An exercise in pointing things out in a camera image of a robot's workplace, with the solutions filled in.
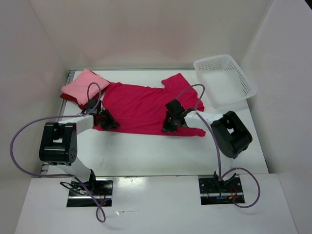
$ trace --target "pink cloth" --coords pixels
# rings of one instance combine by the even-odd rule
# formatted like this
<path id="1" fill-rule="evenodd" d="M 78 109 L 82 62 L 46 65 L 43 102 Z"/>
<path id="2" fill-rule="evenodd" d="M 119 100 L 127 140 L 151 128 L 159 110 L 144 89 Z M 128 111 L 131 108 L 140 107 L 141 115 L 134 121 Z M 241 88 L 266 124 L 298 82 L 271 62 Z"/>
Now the pink cloth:
<path id="1" fill-rule="evenodd" d="M 164 88 L 151 88 L 138 85 L 110 83 L 104 95 L 104 107 L 120 124 L 112 131 L 170 136 L 204 136 L 205 132 L 196 128 L 178 127 L 176 133 L 161 132 L 166 117 L 165 104 L 175 99 L 190 86 L 182 74 L 177 74 L 161 82 Z M 194 108 L 198 101 L 197 92 L 190 88 L 179 101 L 184 109 Z M 203 111 L 200 102 L 198 110 Z"/>
<path id="2" fill-rule="evenodd" d="M 88 69 L 83 72 L 70 84 L 62 87 L 64 94 L 70 95 L 77 99 L 78 104 L 84 105 L 88 102 L 87 90 L 90 83 L 96 82 L 101 90 L 109 85 L 109 82 L 100 75 L 96 75 Z M 98 87 L 93 84 L 89 89 L 89 97 L 92 98 L 98 93 Z"/>

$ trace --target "red t-shirt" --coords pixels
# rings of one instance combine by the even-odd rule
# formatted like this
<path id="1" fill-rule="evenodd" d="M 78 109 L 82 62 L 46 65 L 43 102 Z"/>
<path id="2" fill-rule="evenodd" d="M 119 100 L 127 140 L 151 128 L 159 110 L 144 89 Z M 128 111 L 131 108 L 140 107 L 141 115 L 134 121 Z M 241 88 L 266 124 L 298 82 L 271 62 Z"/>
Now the red t-shirt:
<path id="1" fill-rule="evenodd" d="M 161 131 L 166 117 L 165 104 L 175 99 L 190 86 L 181 73 L 161 82 L 164 88 L 151 88 L 138 85 L 110 83 L 104 95 L 104 107 L 120 124 L 113 132 L 136 133 L 166 136 L 204 136 L 205 132 L 196 128 L 178 127 L 176 133 Z M 178 99 L 184 109 L 194 108 L 198 101 L 197 92 L 190 88 Z M 203 111 L 200 102 L 198 110 Z"/>

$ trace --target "cable connector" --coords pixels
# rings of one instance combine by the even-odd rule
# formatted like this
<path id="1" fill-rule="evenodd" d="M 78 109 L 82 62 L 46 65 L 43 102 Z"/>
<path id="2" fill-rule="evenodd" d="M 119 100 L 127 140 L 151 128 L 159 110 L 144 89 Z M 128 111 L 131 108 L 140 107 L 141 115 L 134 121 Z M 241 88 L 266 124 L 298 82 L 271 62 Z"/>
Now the cable connector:
<path id="1" fill-rule="evenodd" d="M 219 176 L 214 172 L 214 184 L 219 189 L 220 192 L 226 191 L 228 186 L 233 182 L 236 174 L 234 174 L 231 178 L 228 180 L 221 180 L 219 181 Z"/>

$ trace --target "white surface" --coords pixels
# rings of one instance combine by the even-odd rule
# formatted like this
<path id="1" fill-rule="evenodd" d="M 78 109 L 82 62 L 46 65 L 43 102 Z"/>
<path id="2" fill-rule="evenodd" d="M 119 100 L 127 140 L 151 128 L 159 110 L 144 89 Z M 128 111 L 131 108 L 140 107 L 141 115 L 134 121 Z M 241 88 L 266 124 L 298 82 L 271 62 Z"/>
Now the white surface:
<path id="1" fill-rule="evenodd" d="M 300 234 L 312 230 L 312 10 L 275 0 L 242 69 L 258 84 L 249 106 L 269 169 L 279 177 Z"/>
<path id="2" fill-rule="evenodd" d="M 0 179 L 0 232 L 13 234 L 30 184 L 30 178 Z"/>
<path id="3" fill-rule="evenodd" d="M 29 121 L 56 114 L 66 73 L 28 1 L 0 1 L 0 233 L 14 233 L 30 178 L 9 155 L 13 134 Z M 17 161 L 38 171 L 42 124 L 17 139 Z"/>
<path id="4" fill-rule="evenodd" d="M 161 80 L 180 71 L 95 71 L 109 81 L 163 87 Z M 181 71 L 190 84 L 198 83 L 196 71 Z M 247 151 L 236 165 L 253 173 L 267 173 L 261 147 L 246 101 L 230 109 L 216 110 L 204 98 L 206 112 L 233 110 L 253 136 Z M 65 115 L 79 113 L 76 104 L 66 103 Z M 78 136 L 78 157 L 96 176 L 168 176 L 207 175 L 217 168 L 215 145 L 209 133 L 205 137 L 153 136 L 87 130 Z M 49 173 L 58 173 L 51 166 Z"/>
<path id="5" fill-rule="evenodd" d="M 230 55 L 197 60 L 194 62 L 194 68 L 207 88 L 206 95 L 216 108 L 248 99 L 257 92 Z"/>
<path id="6" fill-rule="evenodd" d="M 240 63 L 271 0 L 29 0 L 68 69 Z"/>
<path id="7" fill-rule="evenodd" d="M 254 207 L 200 205 L 197 176 L 115 178 L 106 223 L 96 207 L 66 208 L 69 179 L 32 179 L 16 234 L 296 234 L 283 190 L 274 174 L 256 175 L 261 198 Z M 241 175 L 247 204 L 257 195 L 255 182 Z"/>

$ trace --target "wire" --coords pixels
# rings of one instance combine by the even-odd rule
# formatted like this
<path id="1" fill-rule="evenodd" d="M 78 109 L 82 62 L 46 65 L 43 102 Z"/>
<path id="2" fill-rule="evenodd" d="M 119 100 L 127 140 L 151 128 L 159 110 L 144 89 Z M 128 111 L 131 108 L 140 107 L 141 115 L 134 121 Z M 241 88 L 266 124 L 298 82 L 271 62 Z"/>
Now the wire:
<path id="1" fill-rule="evenodd" d="M 187 87 L 185 90 L 183 90 L 183 91 L 176 97 L 176 99 L 178 99 L 178 98 L 179 98 L 182 94 L 184 94 L 187 90 L 189 90 L 190 88 L 195 87 L 195 86 L 201 86 L 201 87 L 203 88 L 203 91 L 201 92 L 200 97 L 199 97 L 199 99 L 197 100 L 197 102 L 196 102 L 196 104 L 195 104 L 195 110 L 197 110 L 197 107 L 198 107 L 198 105 L 200 104 L 201 98 L 203 97 L 204 92 L 205 92 L 205 86 L 204 86 L 203 84 L 193 84 L 193 85 Z"/>
<path id="2" fill-rule="evenodd" d="M 233 198 L 233 204 L 234 204 L 235 206 L 238 206 L 239 208 L 250 208 L 250 207 L 254 206 L 254 205 L 259 201 L 259 199 L 260 199 L 260 194 L 261 194 L 260 184 L 259 184 L 258 180 L 256 179 L 256 177 L 254 177 L 254 175 L 253 175 L 250 171 L 248 171 L 247 169 L 242 168 L 242 167 L 236 167 L 236 168 L 232 168 L 232 169 L 228 170 L 226 173 L 224 173 L 224 175 L 223 175 L 221 178 L 223 178 L 224 176 L 226 176 L 228 173 L 230 173 L 230 172 L 232 172 L 232 171 L 236 171 L 236 170 L 243 170 L 243 171 L 247 172 L 247 173 L 254 179 L 255 183 L 257 184 L 258 195 L 257 195 L 257 198 L 255 199 L 255 201 L 254 201 L 252 204 L 250 204 L 250 205 L 248 205 L 248 206 L 241 206 L 241 205 L 238 205 L 238 204 L 235 202 L 235 200 L 236 200 L 237 198 L 239 198 L 239 197 L 242 197 L 242 195 L 237 195 L 236 197 Z"/>
<path id="3" fill-rule="evenodd" d="M 87 90 L 87 96 L 88 96 L 88 99 L 89 99 L 89 89 L 90 89 L 90 86 L 95 84 L 97 87 L 98 87 L 98 90 L 99 90 L 99 93 L 101 93 L 101 88 L 100 86 L 95 83 L 95 82 L 92 82 L 89 84 L 88 86 L 88 90 Z M 32 172 L 29 172 L 25 169 L 23 169 L 18 163 L 17 161 L 15 160 L 15 157 L 14 157 L 14 154 L 13 154 L 13 147 L 14 147 L 14 142 L 17 138 L 17 136 L 25 129 L 27 128 L 28 126 L 34 124 L 34 123 L 37 123 L 37 122 L 40 122 L 40 121 L 43 121 L 43 120 L 47 120 L 47 119 L 58 119 L 58 118 L 75 118 L 75 117 L 82 117 L 82 116 L 85 116 L 85 115 L 88 115 L 90 114 L 91 112 L 93 112 L 96 107 L 99 105 L 100 101 L 101 101 L 101 95 L 98 96 L 98 99 L 97 99 L 97 103 L 96 105 L 94 106 L 94 108 L 92 110 L 90 110 L 89 112 L 87 113 L 84 113 L 84 114 L 79 114 L 79 115 L 75 115 L 75 116 L 53 116 L 53 117 L 43 117 L 43 118 L 39 118 L 39 119 L 36 119 L 36 120 L 33 120 L 27 124 L 25 124 L 23 127 L 21 127 L 15 134 L 14 136 L 12 137 L 12 140 L 11 140 L 11 143 L 10 143 L 10 156 L 11 156 L 11 160 L 13 161 L 14 165 L 22 172 L 24 172 L 25 174 L 28 174 L 30 176 L 36 176 L 36 177 L 74 177 L 80 184 L 81 186 L 84 188 L 84 190 L 87 192 L 87 194 L 91 197 L 91 199 L 94 201 L 94 203 L 96 204 L 97 206 L 97 213 L 96 213 L 96 217 L 97 217 L 97 220 L 101 223 L 104 223 L 106 221 L 106 215 L 105 215 L 105 212 L 103 210 L 103 208 L 101 207 L 101 205 L 97 202 L 97 200 L 94 198 L 94 196 L 92 195 L 92 193 L 87 189 L 87 187 L 83 184 L 83 182 L 77 178 L 76 176 L 74 175 L 71 175 L 71 174 L 52 174 L 52 175 L 41 175 L 41 174 L 36 174 L 36 173 L 32 173 Z M 100 219 L 98 217 L 98 211 L 101 211 L 102 215 L 103 215 L 103 219 Z"/>
<path id="4" fill-rule="evenodd" d="M 241 205 L 238 205 L 238 204 L 235 202 L 235 200 L 236 200 L 238 197 L 241 197 L 241 196 L 242 196 L 242 195 L 238 195 L 238 196 L 236 196 L 235 198 L 233 198 L 233 204 L 236 205 L 236 206 L 238 206 L 238 207 L 240 207 L 240 208 L 249 208 L 249 207 L 252 207 L 252 206 L 254 206 L 254 205 L 258 202 L 258 200 L 260 199 L 261 189 L 260 189 L 260 185 L 259 185 L 258 180 L 256 179 L 256 177 L 254 177 L 254 175 L 253 175 L 250 171 L 248 171 L 247 169 L 242 168 L 242 167 L 232 168 L 232 169 L 228 170 L 227 172 L 225 172 L 225 173 L 222 175 L 222 171 L 221 171 L 221 155 L 220 155 L 220 147 L 219 147 L 219 144 L 218 144 L 218 142 L 217 142 L 217 140 L 216 140 L 216 138 L 215 138 L 215 135 L 214 135 L 213 130 L 211 129 L 211 127 L 209 126 L 209 124 L 207 123 L 207 121 L 206 121 L 206 120 L 199 114 L 199 112 L 197 111 L 198 104 L 200 103 L 200 100 L 201 100 L 201 98 L 203 97 L 204 92 L 205 92 L 205 86 L 202 85 L 202 84 L 193 84 L 193 85 L 189 86 L 188 88 L 186 88 L 185 90 L 183 90 L 183 91 L 176 97 L 176 99 L 178 99 L 185 91 L 187 91 L 188 89 L 190 89 L 190 88 L 192 88 L 192 87 L 194 87 L 194 86 L 202 86 L 202 87 L 203 87 L 203 91 L 201 92 L 201 94 L 200 94 L 200 96 L 199 96 L 199 99 L 198 99 L 198 101 L 197 101 L 197 103 L 196 103 L 196 105 L 195 105 L 195 112 L 196 112 L 197 116 L 198 116 L 198 117 L 203 121 L 203 123 L 206 125 L 206 127 L 208 128 L 210 134 L 212 135 L 212 137 L 213 137 L 213 139 L 214 139 L 214 144 L 215 144 L 215 147 L 216 147 L 216 154 L 217 154 L 217 158 L 218 158 L 218 172 L 219 172 L 218 180 L 221 181 L 221 180 L 224 178 L 224 176 L 226 176 L 228 173 L 230 173 L 230 172 L 232 172 L 232 171 L 235 171 L 235 170 L 243 170 L 243 171 L 247 172 L 248 174 L 250 174 L 251 177 L 255 180 L 255 182 L 256 182 L 256 184 L 257 184 L 257 187 L 258 187 L 258 195 L 257 195 L 256 200 L 255 200 L 252 204 L 250 204 L 250 205 L 248 205 L 248 206 L 241 206 Z"/>

